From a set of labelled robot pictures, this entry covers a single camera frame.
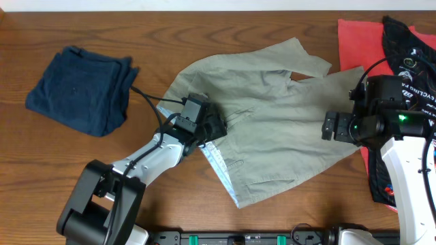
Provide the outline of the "khaki green shorts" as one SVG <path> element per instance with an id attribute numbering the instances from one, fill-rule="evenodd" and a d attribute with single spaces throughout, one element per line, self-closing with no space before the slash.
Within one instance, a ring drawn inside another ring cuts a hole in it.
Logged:
<path id="1" fill-rule="evenodd" d="M 356 151 L 322 139 L 329 111 L 350 112 L 348 92 L 364 70 L 330 73 L 330 63 L 308 54 L 296 38 L 254 52 L 218 54 L 192 63 L 158 104 L 180 112 L 180 98 L 205 94 L 228 125 L 226 136 L 203 149 L 237 207 L 287 191 Z"/>

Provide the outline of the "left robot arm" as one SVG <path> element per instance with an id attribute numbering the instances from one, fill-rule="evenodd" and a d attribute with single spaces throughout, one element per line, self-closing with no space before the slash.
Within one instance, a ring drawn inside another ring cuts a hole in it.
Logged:
<path id="1" fill-rule="evenodd" d="M 136 226 L 146 187 L 198 146 L 227 134 L 214 103 L 188 101 L 160 124 L 152 140 L 110 165 L 92 160 L 83 169 L 57 221 L 67 244 L 146 244 Z"/>

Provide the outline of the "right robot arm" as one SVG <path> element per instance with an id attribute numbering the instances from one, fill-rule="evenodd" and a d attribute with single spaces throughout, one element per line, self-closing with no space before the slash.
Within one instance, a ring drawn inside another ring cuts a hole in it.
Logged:
<path id="1" fill-rule="evenodd" d="M 349 92 L 352 112 L 327 112 L 322 139 L 379 153 L 394 191 L 400 244 L 434 244 L 433 132 L 428 114 L 407 109 L 402 83 L 400 76 L 361 77 Z"/>

